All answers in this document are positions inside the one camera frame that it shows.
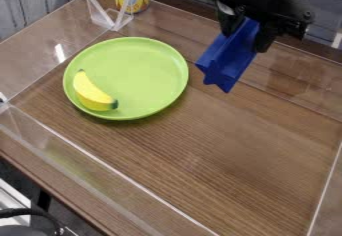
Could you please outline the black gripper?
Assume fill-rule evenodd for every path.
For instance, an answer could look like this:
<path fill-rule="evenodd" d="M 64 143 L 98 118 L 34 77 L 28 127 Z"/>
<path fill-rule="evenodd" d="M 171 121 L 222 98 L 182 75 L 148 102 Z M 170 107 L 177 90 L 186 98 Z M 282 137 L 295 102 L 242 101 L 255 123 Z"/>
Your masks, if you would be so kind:
<path fill-rule="evenodd" d="M 213 0 L 218 8 L 222 34 L 231 36 L 246 19 L 259 23 L 254 49 L 266 53 L 277 36 L 302 39 L 314 21 L 314 11 L 303 0 Z"/>

